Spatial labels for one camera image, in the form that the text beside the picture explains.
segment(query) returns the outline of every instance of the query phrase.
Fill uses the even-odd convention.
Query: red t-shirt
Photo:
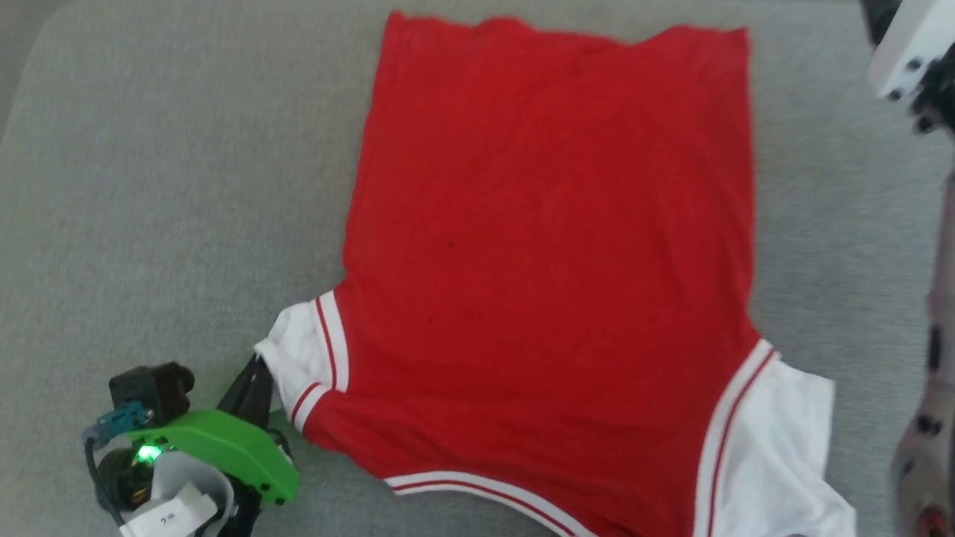
[[[393,14],[345,281],[257,349],[309,440],[560,535],[714,534],[747,314],[745,31]]]

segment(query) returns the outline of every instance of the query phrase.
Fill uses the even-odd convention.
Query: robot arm
[[[955,0],[862,0],[876,50],[869,84],[878,97],[913,96],[915,131],[955,132]],[[953,537],[955,526],[955,173],[945,186],[922,404],[890,470],[901,537]]]

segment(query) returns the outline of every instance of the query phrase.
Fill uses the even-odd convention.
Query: sleeve
[[[833,398],[827,378],[767,367],[727,438],[713,536],[856,535],[855,509],[823,479]]]

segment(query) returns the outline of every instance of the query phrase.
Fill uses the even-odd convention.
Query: gray couch
[[[0,535],[112,535],[79,431],[106,380],[175,359],[215,402],[284,306],[342,277],[388,11],[514,14],[636,40],[753,29],[753,318],[833,378],[828,477],[886,536],[887,467],[923,382],[942,136],[871,97],[858,8],[676,0],[77,0],[44,26],[0,146]],[[257,535],[532,536],[501,505],[396,499],[292,437],[300,499]]]

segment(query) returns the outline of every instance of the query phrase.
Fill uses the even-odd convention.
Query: black screw
[[[928,434],[928,431],[932,429],[932,420],[925,414],[922,414],[916,420],[916,426],[918,427],[920,433],[924,435]]]
[[[916,134],[928,134],[933,130],[935,130],[935,122],[925,116],[922,116],[915,122]]]

